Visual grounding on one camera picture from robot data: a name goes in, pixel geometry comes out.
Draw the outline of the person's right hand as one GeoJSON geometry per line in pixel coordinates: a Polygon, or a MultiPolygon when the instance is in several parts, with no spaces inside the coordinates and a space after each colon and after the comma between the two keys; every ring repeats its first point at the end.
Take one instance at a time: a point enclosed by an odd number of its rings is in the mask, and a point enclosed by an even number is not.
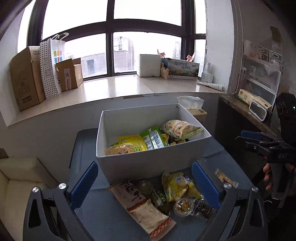
{"type": "MultiPolygon", "coordinates": [[[[293,177],[294,177],[294,179],[295,179],[295,166],[293,166],[293,165],[287,163],[287,164],[286,164],[286,168],[287,168],[287,170],[288,170],[289,172],[292,172],[292,173],[293,173],[293,177]]],[[[264,182],[267,183],[267,186],[266,186],[265,189],[266,189],[266,191],[269,191],[269,190],[272,188],[272,186],[273,186],[273,183],[272,183],[272,181],[271,181],[271,176],[272,176],[272,174],[271,174],[271,167],[270,167],[270,164],[269,164],[269,163],[267,163],[267,164],[264,166],[264,168],[263,168],[263,172],[264,172],[264,174],[265,174],[264,182]]]]}

